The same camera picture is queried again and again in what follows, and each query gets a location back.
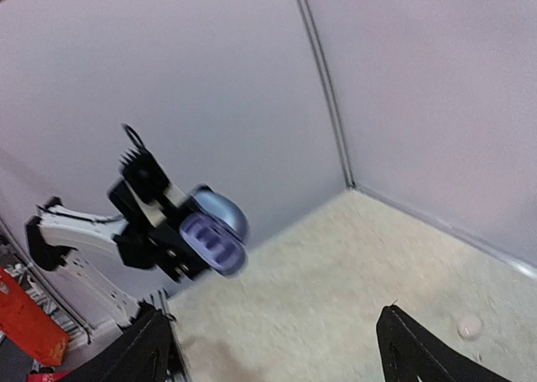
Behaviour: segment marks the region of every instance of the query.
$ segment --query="beige carpet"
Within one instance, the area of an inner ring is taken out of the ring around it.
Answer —
[[[537,380],[535,281],[357,192],[170,305],[195,382],[365,382],[383,381],[375,323],[394,301],[469,358]],[[456,331],[469,312],[475,342]]]

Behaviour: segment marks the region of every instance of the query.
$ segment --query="black cable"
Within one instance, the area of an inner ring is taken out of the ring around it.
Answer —
[[[130,140],[133,142],[134,147],[139,150],[146,150],[145,144],[143,143],[142,138],[139,136],[139,134],[136,133],[136,131],[126,123],[122,123],[122,126],[125,130],[125,133],[127,134],[127,137],[129,137]]]
[[[91,223],[94,223],[94,224],[109,224],[110,222],[121,221],[121,220],[124,219],[124,217],[121,214],[118,214],[118,215],[113,216],[113,217],[106,217],[106,218],[103,218],[103,219],[97,219],[96,220],[95,218],[77,216],[75,214],[69,214],[67,212],[55,212],[53,210],[50,210],[49,208],[45,208],[45,207],[42,207],[42,206],[37,206],[37,208],[39,210],[39,213],[46,212],[48,214],[52,214],[52,215],[55,215],[55,216],[58,216],[58,217],[72,218],[74,220],[91,222]]]

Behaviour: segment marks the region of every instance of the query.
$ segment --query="purple gripper pad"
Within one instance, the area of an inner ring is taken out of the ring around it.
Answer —
[[[205,214],[190,214],[180,225],[186,243],[221,275],[235,275],[246,262],[246,250],[223,222]]]

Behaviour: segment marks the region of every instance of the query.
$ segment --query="small white ball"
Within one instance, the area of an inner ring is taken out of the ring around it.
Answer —
[[[475,340],[481,334],[482,322],[477,315],[467,314],[457,324],[457,331],[463,340]]]

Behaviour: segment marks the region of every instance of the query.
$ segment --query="orange box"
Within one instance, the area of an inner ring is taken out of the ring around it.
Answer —
[[[59,327],[26,294],[6,270],[0,268],[0,330],[42,365],[57,367],[69,342]]]

